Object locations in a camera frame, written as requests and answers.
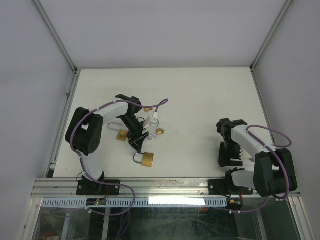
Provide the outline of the large brass padlock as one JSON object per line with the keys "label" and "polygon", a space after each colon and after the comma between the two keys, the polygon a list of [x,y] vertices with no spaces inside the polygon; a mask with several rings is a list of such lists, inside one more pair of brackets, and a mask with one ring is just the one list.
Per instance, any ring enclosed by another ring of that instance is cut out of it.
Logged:
{"label": "large brass padlock", "polygon": [[117,123],[117,122],[109,122],[107,124],[107,128],[109,130],[112,130],[112,131],[115,131],[117,132],[117,136],[116,136],[116,139],[119,140],[119,141],[122,141],[122,142],[125,142],[126,139],[127,139],[127,135],[129,133],[128,130],[125,130],[125,129],[118,129],[118,128],[115,128],[113,127],[113,125],[115,126],[118,126],[118,127],[122,127],[123,124],[122,123]]}
{"label": "large brass padlock", "polygon": [[[142,155],[141,161],[136,160],[138,155]],[[149,152],[137,152],[133,155],[133,161],[137,164],[140,164],[143,167],[151,168],[154,162],[154,154]]]}

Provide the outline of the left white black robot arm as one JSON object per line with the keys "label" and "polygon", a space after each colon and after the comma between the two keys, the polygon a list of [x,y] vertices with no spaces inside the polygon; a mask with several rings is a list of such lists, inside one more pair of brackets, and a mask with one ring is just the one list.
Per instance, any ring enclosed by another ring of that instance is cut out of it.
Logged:
{"label": "left white black robot arm", "polygon": [[118,94],[112,102],[94,110],[83,107],[75,110],[65,140],[69,143],[71,150],[77,154],[84,178],[88,180],[87,188],[93,194],[100,194],[105,188],[103,181],[105,175],[100,161],[94,154],[101,143],[104,125],[114,119],[120,119],[128,129],[129,145],[140,153],[145,139],[149,136],[149,132],[144,130],[142,122],[136,117],[141,109],[142,104],[139,98]]}

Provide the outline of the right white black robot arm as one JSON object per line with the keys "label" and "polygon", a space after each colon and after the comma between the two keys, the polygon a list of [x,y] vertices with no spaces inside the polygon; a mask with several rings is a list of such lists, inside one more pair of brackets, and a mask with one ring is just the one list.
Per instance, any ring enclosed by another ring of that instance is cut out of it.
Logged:
{"label": "right white black robot arm", "polygon": [[251,131],[244,120],[222,118],[216,124],[220,143],[218,164],[230,167],[216,191],[235,195],[241,189],[256,191],[260,197],[285,199],[298,188],[292,153],[287,145],[270,145]]}

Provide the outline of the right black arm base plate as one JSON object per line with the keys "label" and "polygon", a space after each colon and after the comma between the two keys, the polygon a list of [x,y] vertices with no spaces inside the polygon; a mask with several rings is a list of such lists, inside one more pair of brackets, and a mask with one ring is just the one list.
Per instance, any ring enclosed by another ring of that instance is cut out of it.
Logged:
{"label": "right black arm base plate", "polygon": [[253,195],[254,193],[252,189],[231,185],[224,179],[209,179],[207,187],[210,196],[221,195],[230,198],[232,195]]}

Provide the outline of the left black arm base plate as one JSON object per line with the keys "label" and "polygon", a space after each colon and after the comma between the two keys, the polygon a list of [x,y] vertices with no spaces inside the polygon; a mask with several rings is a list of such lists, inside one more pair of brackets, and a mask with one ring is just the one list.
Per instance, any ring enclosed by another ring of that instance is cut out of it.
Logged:
{"label": "left black arm base plate", "polygon": [[120,187],[115,184],[120,184],[120,180],[104,180],[105,183],[112,185],[99,184],[88,179],[78,181],[76,195],[77,196],[118,196]]}

